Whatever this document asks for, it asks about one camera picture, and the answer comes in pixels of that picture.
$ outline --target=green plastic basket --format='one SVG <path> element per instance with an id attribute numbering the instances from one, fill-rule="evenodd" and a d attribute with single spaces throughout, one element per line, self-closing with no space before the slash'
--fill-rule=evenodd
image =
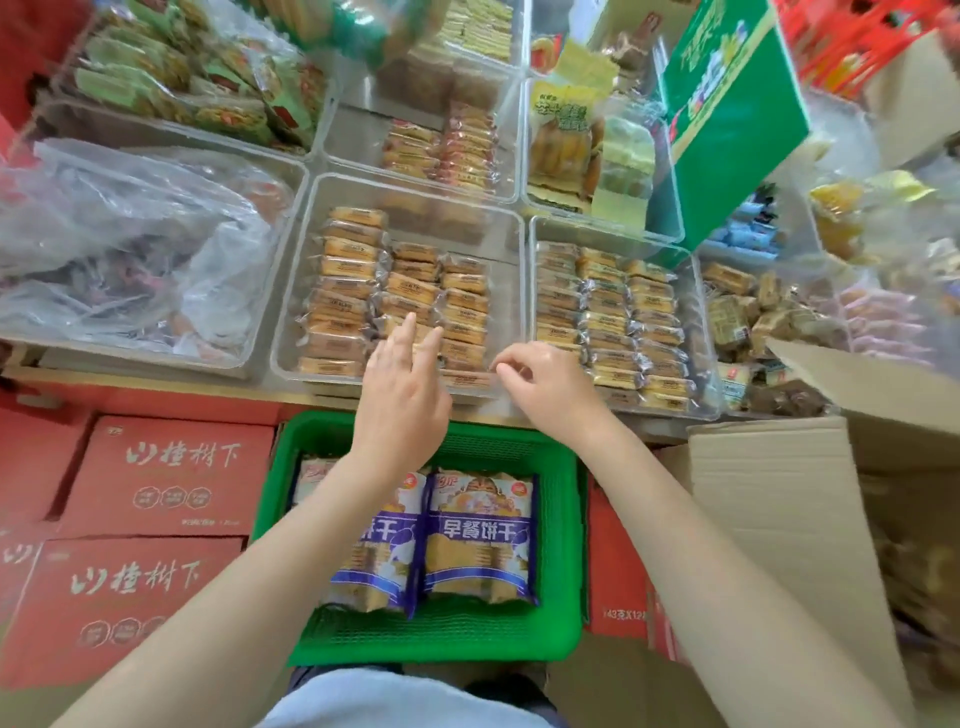
<path id="1" fill-rule="evenodd" d="M 353 413 L 303 412 L 283 429 L 256 517 L 255 540 L 282 518 L 300 456 L 347 453 Z M 582 629 L 584 523 L 573 452 L 526 429 L 450 423 L 429 465 L 540 476 L 536 594 L 526 602 L 485 604 L 459 596 L 421 601 L 403 615 L 321 609 L 307 623 L 291 665 L 426 663 L 454 660 L 561 660 Z"/>

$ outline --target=clear plastic bag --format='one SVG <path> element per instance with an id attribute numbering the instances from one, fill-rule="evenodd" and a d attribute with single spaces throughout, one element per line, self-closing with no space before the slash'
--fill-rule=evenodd
<path id="1" fill-rule="evenodd" d="M 34 154 L 36 166 L 8 170 L 0 207 L 0 328 L 202 360 L 240 355 L 276 243 L 262 200 L 245 196 L 268 183 L 263 170 L 211 152 L 150 158 L 76 139 L 38 142 Z M 177 162 L 187 154 L 193 168 Z M 289 205 L 286 185 L 269 184 Z"/>

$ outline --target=red package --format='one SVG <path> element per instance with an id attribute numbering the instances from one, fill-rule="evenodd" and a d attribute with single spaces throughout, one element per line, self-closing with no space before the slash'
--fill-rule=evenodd
<path id="1" fill-rule="evenodd" d="M 274 429 L 103 417 L 60 519 L 80 536 L 247 536 Z"/>
<path id="2" fill-rule="evenodd" d="M 107 672 L 235 559 L 242 539 L 48 541 L 0 648 L 0 685 Z"/>

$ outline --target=circular logo on box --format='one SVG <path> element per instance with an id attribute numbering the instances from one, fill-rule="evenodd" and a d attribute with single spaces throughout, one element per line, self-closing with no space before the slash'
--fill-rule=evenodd
<path id="1" fill-rule="evenodd" d="M 141 488 L 133 494 L 133 505 L 137 508 L 153 508 L 160 502 L 160 489 L 152 485 Z"/>

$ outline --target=blue snack package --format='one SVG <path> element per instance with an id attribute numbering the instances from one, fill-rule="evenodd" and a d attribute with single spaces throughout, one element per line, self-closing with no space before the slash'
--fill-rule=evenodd
<path id="1" fill-rule="evenodd" d="M 431 476 L 423 590 L 537 603 L 537 477 Z"/>

